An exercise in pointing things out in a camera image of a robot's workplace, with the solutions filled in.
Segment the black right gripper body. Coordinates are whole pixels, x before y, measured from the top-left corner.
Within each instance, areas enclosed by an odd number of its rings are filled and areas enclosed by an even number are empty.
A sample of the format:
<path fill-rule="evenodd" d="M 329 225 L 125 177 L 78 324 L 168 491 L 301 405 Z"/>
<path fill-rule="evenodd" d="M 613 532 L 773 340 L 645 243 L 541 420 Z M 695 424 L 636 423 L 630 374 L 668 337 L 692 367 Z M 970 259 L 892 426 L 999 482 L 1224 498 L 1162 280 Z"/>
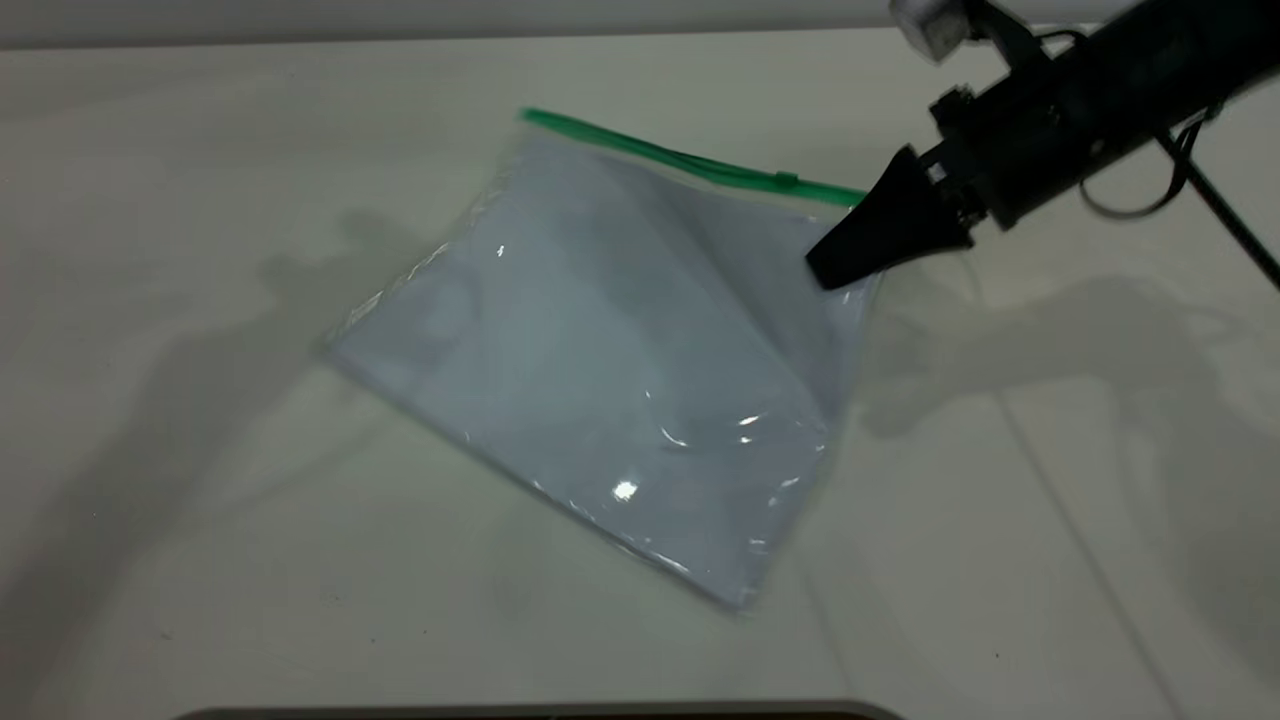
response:
<path fill-rule="evenodd" d="M 987 218 L 1006 231 L 1100 170 L 1100 77 L 1097 60 L 1052 60 L 931 106 L 941 141 L 925 169 L 964 231 Z"/>

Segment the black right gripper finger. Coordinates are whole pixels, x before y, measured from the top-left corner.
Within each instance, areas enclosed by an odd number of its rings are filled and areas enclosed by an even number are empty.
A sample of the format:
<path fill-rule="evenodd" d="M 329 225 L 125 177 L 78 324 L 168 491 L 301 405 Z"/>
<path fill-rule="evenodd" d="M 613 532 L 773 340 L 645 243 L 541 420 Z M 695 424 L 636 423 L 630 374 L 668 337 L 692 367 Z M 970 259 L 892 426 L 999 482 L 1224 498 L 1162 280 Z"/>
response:
<path fill-rule="evenodd" d="M 974 247 L 948 217 L 868 217 L 852 211 L 808 251 L 808 269 L 823 290 L 840 290 L 932 255 Z"/>
<path fill-rule="evenodd" d="M 941 196 L 931 183 L 915 150 L 905 146 L 893 155 L 882 177 L 867 196 L 850 210 L 850 213 L 852 211 L 868 217 L 893 214 L 940 219 Z"/>

